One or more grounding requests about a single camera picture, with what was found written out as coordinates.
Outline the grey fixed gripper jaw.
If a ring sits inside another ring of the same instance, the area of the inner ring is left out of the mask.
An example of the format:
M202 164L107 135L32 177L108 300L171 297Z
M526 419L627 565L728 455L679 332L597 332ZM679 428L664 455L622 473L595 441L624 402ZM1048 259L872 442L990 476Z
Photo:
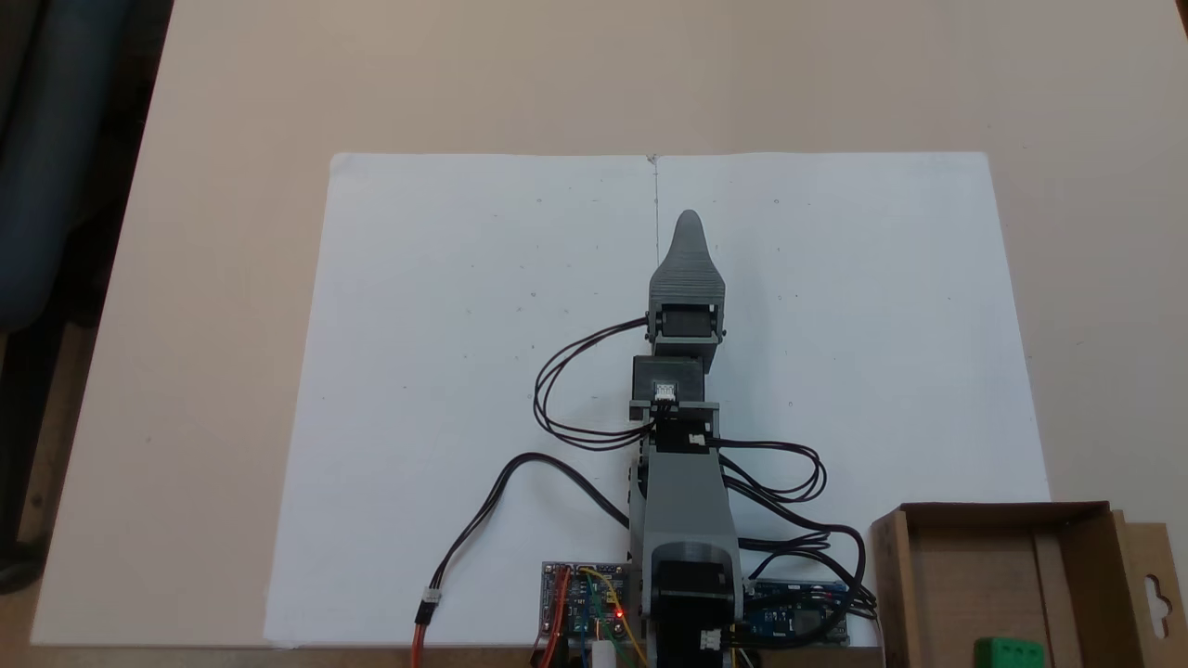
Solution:
M650 304L722 307L726 284L718 272L697 212L681 212L666 256L650 279Z

